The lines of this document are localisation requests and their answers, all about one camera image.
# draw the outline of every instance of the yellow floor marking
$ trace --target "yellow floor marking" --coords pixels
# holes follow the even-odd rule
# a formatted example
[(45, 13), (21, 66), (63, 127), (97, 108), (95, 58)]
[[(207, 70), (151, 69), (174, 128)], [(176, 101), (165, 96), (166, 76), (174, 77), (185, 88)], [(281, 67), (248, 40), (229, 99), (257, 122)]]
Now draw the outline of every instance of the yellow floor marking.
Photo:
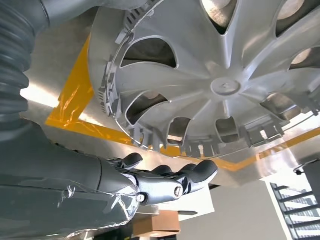
[[(59, 106), (54, 108), (47, 119), (45, 124), (71, 132), (132, 146), (131, 139), (124, 132), (79, 120), (79, 116), (94, 95), (94, 89), (90, 81), (88, 65), (89, 42), (90, 37), (85, 42), (71, 74), (69, 76), (63, 90), (60, 95)], [(278, 146), (272, 147), (259, 153), (258, 155), (252, 156), (238, 163), (232, 163), (220, 158), (214, 158), (213, 161), (220, 168), (231, 172), (237, 172), (272, 154), (288, 149), (318, 135), (320, 135), (320, 128), (295, 137)], [(180, 149), (174, 146), (168, 146), (167, 149), (162, 148), (161, 152), (171, 157), (180, 155)], [(203, 161), (203, 159), (186, 156), (180, 156), (177, 159), (179, 158), (183, 158), (194, 163)]]

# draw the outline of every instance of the robotic hand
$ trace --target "robotic hand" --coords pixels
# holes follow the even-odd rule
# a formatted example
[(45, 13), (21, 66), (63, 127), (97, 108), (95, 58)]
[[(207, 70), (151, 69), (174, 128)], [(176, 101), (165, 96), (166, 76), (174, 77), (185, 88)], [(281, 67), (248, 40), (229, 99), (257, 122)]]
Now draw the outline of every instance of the robotic hand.
[(179, 172), (172, 172), (167, 165), (161, 165), (152, 171), (131, 171), (142, 161), (140, 154), (132, 153), (125, 159), (114, 158), (109, 162), (139, 187), (137, 200), (142, 205), (177, 200), (183, 195), (208, 186), (218, 172), (217, 165), (211, 160), (205, 160), (198, 166), (189, 164)]
[(106, 160), (53, 144), (34, 122), (20, 124), (0, 135), (6, 139), (0, 144), (0, 239), (123, 225), (140, 204), (177, 200), (208, 186), (218, 171), (211, 160), (179, 172), (165, 165), (134, 170), (140, 154)]

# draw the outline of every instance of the hubcap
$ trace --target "hubcap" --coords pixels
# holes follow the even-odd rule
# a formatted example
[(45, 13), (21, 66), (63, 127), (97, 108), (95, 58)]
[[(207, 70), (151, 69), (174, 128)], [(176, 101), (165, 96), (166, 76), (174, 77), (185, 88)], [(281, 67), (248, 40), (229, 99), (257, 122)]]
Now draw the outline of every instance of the hubcap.
[[(271, 142), (320, 110), (318, 1), (150, 0), (125, 23), (110, 40), (103, 81), (91, 79), (136, 145), (212, 157)], [(158, 47), (173, 57), (146, 53)]]

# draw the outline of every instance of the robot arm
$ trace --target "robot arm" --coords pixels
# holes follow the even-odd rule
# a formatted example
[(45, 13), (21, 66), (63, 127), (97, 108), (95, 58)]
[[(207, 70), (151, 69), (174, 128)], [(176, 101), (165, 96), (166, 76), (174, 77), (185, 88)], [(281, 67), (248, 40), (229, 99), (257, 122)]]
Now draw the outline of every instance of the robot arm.
[(20, 117), (28, 110), (20, 90), (29, 85), (23, 72), (31, 65), (38, 32), (94, 6), (126, 9), (145, 2), (0, 0), (0, 239), (63, 237), (125, 224), (140, 204), (177, 200), (217, 174), (212, 161), (177, 173), (168, 166), (134, 171), (141, 156), (107, 161), (72, 151)]

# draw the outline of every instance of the cardboard box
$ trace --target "cardboard box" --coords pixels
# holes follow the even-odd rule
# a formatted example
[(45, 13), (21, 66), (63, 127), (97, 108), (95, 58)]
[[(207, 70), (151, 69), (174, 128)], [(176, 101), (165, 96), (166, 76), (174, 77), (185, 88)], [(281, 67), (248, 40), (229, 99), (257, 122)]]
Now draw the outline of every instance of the cardboard box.
[(181, 231), (177, 211), (160, 211), (159, 215), (135, 220), (133, 234), (135, 237), (162, 238), (180, 234)]

